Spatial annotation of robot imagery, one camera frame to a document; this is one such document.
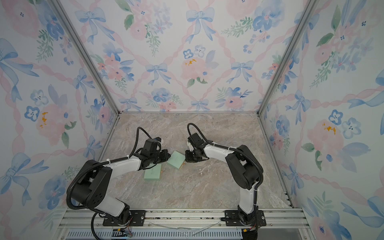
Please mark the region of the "small green jewelry box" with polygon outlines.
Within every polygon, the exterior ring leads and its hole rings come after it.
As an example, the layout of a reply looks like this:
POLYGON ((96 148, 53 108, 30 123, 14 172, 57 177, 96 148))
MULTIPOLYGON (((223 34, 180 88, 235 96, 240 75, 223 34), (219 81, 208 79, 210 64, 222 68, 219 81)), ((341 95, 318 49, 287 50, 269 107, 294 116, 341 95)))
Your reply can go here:
POLYGON ((144 180, 145 181, 158 181, 161 178, 162 164, 150 164, 145 169, 144 180))

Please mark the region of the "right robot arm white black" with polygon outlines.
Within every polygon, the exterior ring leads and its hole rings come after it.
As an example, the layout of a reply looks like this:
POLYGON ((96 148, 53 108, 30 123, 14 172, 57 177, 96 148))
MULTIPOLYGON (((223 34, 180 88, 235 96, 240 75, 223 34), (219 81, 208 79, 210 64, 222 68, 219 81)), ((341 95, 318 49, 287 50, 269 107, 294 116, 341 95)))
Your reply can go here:
POLYGON ((257 191, 264 180, 264 171, 249 148, 245 145, 238 148, 222 146, 201 138, 197 133, 188 137, 187 144, 189 149, 185 153, 186 162, 198 163, 216 159, 228 165, 234 181, 240 188, 238 221, 244 226, 257 225, 257 191))

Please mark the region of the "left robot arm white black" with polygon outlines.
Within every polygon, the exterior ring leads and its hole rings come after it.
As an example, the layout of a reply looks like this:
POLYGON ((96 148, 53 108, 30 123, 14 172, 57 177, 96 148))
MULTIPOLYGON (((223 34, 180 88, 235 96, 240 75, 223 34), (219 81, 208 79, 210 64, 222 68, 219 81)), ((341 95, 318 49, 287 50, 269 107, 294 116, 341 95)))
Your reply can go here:
POLYGON ((107 194, 110 181, 130 172, 147 170, 152 164, 166 162, 168 150, 162 149, 159 137, 147 139, 144 147, 126 157, 96 162, 88 160, 67 189, 67 205, 72 210, 89 209, 103 214, 114 224, 126 225, 131 217, 130 206, 107 194))

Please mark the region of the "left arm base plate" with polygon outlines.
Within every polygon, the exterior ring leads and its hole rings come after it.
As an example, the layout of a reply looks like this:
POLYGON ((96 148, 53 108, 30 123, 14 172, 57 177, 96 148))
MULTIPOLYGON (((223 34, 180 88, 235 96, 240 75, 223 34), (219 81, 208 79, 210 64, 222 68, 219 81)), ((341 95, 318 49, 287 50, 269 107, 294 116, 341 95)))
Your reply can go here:
POLYGON ((142 227, 147 211, 145 210, 129 210, 121 213, 118 217, 106 214, 103 221, 104 227, 142 227))

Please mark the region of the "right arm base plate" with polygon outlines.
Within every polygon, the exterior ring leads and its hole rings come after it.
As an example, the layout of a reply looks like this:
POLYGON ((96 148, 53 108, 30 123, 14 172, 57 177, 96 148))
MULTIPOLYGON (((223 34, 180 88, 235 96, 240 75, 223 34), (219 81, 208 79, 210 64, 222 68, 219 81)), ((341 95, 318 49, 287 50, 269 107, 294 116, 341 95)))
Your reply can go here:
POLYGON ((221 221, 225 222, 227 227, 265 227, 267 225, 264 212, 255 210, 246 214, 239 210, 226 210, 225 216, 221 221))

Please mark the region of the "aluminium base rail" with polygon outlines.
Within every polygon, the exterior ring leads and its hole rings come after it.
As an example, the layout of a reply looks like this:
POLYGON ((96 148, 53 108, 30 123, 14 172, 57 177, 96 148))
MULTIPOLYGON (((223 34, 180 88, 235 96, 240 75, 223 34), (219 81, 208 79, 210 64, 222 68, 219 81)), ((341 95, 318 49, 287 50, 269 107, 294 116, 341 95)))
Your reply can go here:
POLYGON ((244 226, 235 209, 133 209, 125 226, 89 210, 68 210, 55 240, 313 240, 302 209, 260 209, 257 225, 244 226))

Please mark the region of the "aluminium frame post left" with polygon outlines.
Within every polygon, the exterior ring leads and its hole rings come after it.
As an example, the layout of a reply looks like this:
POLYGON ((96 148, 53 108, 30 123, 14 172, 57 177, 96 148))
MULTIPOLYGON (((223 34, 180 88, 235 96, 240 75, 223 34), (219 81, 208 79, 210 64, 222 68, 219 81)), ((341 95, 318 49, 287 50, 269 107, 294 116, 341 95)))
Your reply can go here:
POLYGON ((48 4, 52 8, 53 12, 57 15, 60 23, 63 25, 65 31, 69 34, 71 40, 74 43, 74 46, 77 52, 80 54, 81 59, 87 69, 90 71, 92 77, 96 81, 98 87, 100 88, 102 94, 105 96, 107 102, 112 107, 113 112, 118 116, 120 111, 117 108, 117 105, 110 94, 107 85, 104 83, 102 78, 100 77, 95 64, 93 63, 89 52, 87 51, 85 45, 82 43, 79 34, 77 33, 73 23, 71 22, 68 14, 64 10, 63 5, 60 1, 48 1, 48 4))

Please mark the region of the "aluminium frame post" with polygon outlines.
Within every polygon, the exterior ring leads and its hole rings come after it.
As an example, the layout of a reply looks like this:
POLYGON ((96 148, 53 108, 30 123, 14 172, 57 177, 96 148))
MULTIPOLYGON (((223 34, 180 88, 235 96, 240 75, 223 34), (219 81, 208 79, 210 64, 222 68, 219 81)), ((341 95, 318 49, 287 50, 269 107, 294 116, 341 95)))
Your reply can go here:
POLYGON ((274 75, 274 77, 271 80, 271 83, 269 87, 267 88, 266 94, 263 98, 263 101, 257 111, 258 117, 263 114, 263 111, 267 108, 268 101, 271 98, 275 87, 279 83, 280 77, 283 74, 283 71, 285 70, 286 66, 289 65, 289 62, 291 60, 291 57, 296 50, 296 47, 298 45, 298 41, 300 40, 301 36, 303 35, 303 32, 305 31, 305 28, 308 25, 308 22, 310 21, 310 18, 314 14, 314 10, 316 9, 316 6, 318 4, 318 1, 316 0, 310 0, 308 1, 306 7, 304 8, 303 15, 299 19, 299 23, 295 28, 295 31, 293 32, 292 38, 289 41, 289 44, 287 45, 287 48, 282 55, 282 61, 277 68, 277 71, 274 75))
POLYGON ((63 5, 60 1, 48 1, 48 4, 52 8, 53 12, 57 15, 60 23, 63 25, 65 31, 69 34, 71 40, 74 43, 74 46, 77 52, 80 54, 81 59, 87 69, 90 71, 92 77, 96 81, 98 87, 100 88, 102 94, 105 96, 107 102, 112 107, 113 112, 118 116, 120 111, 117 108, 117 105, 110 94, 107 85, 104 83, 102 78, 100 77, 95 64, 93 63, 89 52, 87 51, 85 45, 82 43, 79 34, 77 33, 73 23, 71 22, 68 14, 64 10, 63 5))

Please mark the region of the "aluminium frame post right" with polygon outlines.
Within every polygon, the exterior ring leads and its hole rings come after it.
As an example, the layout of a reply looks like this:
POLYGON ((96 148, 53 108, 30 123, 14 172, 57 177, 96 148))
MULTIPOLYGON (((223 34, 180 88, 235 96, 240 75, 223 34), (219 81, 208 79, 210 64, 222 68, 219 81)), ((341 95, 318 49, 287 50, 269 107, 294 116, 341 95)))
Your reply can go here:
POLYGON ((283 74, 283 71, 285 70, 286 66, 289 65, 289 62, 291 60, 291 57, 296 50, 296 47, 298 45, 298 41, 300 40, 301 36, 303 35, 303 32, 305 31, 305 28, 308 25, 308 22, 310 21, 310 18, 314 14, 314 10, 316 9, 316 6, 318 4, 318 1, 316 0, 310 0, 308 1, 306 7, 304 8, 303 15, 299 19, 299 23, 295 28, 295 31, 293 32, 292 38, 289 41, 289 44, 287 45, 287 48, 282 55, 282 61, 277 68, 277 71, 274 75, 274 77, 271 80, 271 83, 269 87, 267 88, 266 94, 263 98, 263 101, 257 111, 258 117, 263 114, 263 111, 267 108, 268 101, 271 98, 275 87, 279 83, 280 77, 283 74))

